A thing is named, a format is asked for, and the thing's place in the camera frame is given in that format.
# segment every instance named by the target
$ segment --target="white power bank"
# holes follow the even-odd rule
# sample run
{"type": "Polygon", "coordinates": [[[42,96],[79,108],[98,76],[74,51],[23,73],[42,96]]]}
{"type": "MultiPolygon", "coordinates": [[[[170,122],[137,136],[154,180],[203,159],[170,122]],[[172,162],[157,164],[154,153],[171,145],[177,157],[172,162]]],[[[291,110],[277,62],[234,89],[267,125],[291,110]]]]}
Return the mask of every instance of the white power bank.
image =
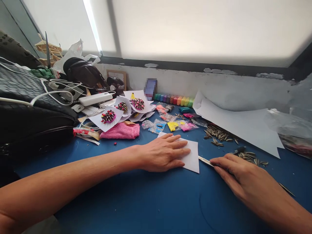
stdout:
{"type": "Polygon", "coordinates": [[[90,106],[99,102],[104,102],[113,98],[110,93],[100,93],[79,98],[81,105],[90,106]]]}

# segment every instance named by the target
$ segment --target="white plastic bag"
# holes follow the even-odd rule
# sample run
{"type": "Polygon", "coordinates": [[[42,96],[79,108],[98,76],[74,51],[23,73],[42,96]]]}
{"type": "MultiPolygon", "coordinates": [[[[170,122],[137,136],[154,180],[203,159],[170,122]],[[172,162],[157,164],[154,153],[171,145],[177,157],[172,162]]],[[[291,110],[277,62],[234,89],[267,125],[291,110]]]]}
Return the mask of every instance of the white plastic bag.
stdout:
{"type": "Polygon", "coordinates": [[[312,123],[297,116],[270,109],[265,121],[269,128],[279,134],[305,139],[312,138],[312,123]]]}
{"type": "Polygon", "coordinates": [[[90,62],[92,64],[96,64],[100,61],[100,58],[98,56],[92,54],[88,54],[87,56],[83,57],[82,52],[83,52],[83,41],[80,39],[78,42],[71,45],[71,47],[68,49],[68,51],[66,52],[66,54],[62,59],[60,59],[54,64],[53,70],[65,74],[63,70],[63,65],[69,58],[72,57],[81,58],[85,61],[88,61],[90,58],[94,58],[95,60],[93,62],[90,62]]]}

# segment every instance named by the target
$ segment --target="finger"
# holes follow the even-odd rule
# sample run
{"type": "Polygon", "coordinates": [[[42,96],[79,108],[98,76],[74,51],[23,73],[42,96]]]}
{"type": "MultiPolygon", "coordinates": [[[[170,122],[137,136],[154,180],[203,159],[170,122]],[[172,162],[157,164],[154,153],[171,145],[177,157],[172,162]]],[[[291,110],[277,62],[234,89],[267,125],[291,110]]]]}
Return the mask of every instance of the finger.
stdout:
{"type": "Polygon", "coordinates": [[[166,135],[161,136],[161,139],[167,139],[168,137],[171,137],[173,133],[167,133],[166,135]]]}
{"type": "Polygon", "coordinates": [[[243,160],[242,158],[234,154],[227,153],[226,155],[224,155],[224,157],[239,164],[249,165],[248,164],[249,162],[247,162],[246,160],[243,160]]]}
{"type": "Polygon", "coordinates": [[[176,167],[183,167],[185,165],[181,160],[175,159],[167,164],[168,170],[176,167]]]}
{"type": "Polygon", "coordinates": [[[231,176],[229,173],[227,173],[221,167],[215,166],[214,168],[215,168],[215,171],[222,177],[222,179],[230,187],[230,189],[233,191],[233,193],[239,199],[242,199],[243,195],[244,195],[244,190],[241,187],[241,185],[233,178],[233,176],[231,176]]]}
{"type": "Polygon", "coordinates": [[[169,147],[172,149],[179,149],[188,144],[188,141],[174,141],[169,144],[169,147]]]}
{"type": "Polygon", "coordinates": [[[167,142],[174,142],[174,141],[176,141],[179,138],[181,138],[181,135],[176,135],[176,136],[167,138],[167,142]]]}
{"type": "Polygon", "coordinates": [[[234,174],[237,173],[241,168],[240,164],[233,162],[225,157],[210,159],[210,162],[217,164],[224,169],[228,169],[230,172],[234,174]]]}
{"type": "Polygon", "coordinates": [[[177,158],[182,158],[183,156],[189,154],[191,152],[190,149],[188,148],[183,148],[183,149],[174,149],[172,151],[171,157],[173,159],[177,159],[177,158]]]}

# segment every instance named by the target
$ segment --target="black leather bag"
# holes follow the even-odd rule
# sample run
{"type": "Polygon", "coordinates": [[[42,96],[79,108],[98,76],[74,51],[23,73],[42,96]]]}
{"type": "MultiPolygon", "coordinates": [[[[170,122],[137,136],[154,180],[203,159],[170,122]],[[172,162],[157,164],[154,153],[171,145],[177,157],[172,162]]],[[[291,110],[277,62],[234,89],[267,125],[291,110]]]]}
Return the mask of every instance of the black leather bag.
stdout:
{"type": "MultiPolygon", "coordinates": [[[[5,66],[32,75],[16,66],[5,66]]],[[[0,97],[31,102],[43,93],[45,90],[40,79],[17,74],[0,66],[0,97]]],[[[52,96],[65,104],[58,94],[52,96]]],[[[38,99],[33,108],[0,101],[0,116],[0,156],[14,162],[23,162],[69,142],[73,138],[73,127],[77,125],[77,114],[49,95],[38,99]]]]}

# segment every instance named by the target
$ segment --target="pile of sunflower seeds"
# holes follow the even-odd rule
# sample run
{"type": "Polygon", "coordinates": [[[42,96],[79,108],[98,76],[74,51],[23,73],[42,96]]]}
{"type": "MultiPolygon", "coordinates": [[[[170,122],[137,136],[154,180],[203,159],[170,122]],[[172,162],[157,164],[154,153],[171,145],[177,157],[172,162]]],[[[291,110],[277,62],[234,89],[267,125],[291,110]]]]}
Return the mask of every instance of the pile of sunflower seeds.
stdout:
{"type": "Polygon", "coordinates": [[[263,165],[263,166],[268,166],[269,163],[266,161],[260,161],[257,157],[256,154],[253,152],[241,152],[238,153],[238,157],[242,158],[243,160],[246,160],[247,162],[253,163],[257,166],[263,165]]]}
{"type": "Polygon", "coordinates": [[[220,128],[217,125],[211,125],[209,124],[207,126],[207,129],[204,130],[206,133],[206,136],[204,136],[204,139],[209,139],[212,138],[213,141],[211,142],[211,144],[215,145],[215,146],[224,146],[222,143],[219,143],[217,141],[217,139],[222,142],[222,141],[227,141],[227,142],[236,142],[236,144],[239,145],[238,141],[240,140],[239,137],[231,134],[230,132],[220,128]]]}
{"type": "MultiPolygon", "coordinates": [[[[212,138],[213,141],[211,142],[211,144],[213,144],[214,146],[223,147],[224,145],[221,143],[223,141],[227,141],[227,142],[235,141],[236,144],[239,145],[239,143],[238,143],[238,141],[240,140],[239,137],[231,134],[230,132],[220,128],[217,125],[209,124],[207,126],[207,129],[205,129],[204,131],[206,133],[206,135],[204,136],[204,139],[212,138]]],[[[266,167],[269,165],[269,163],[266,161],[259,161],[259,159],[256,157],[256,154],[253,152],[241,152],[241,153],[238,153],[237,156],[246,160],[247,162],[253,163],[257,166],[263,165],[266,167]]]]}

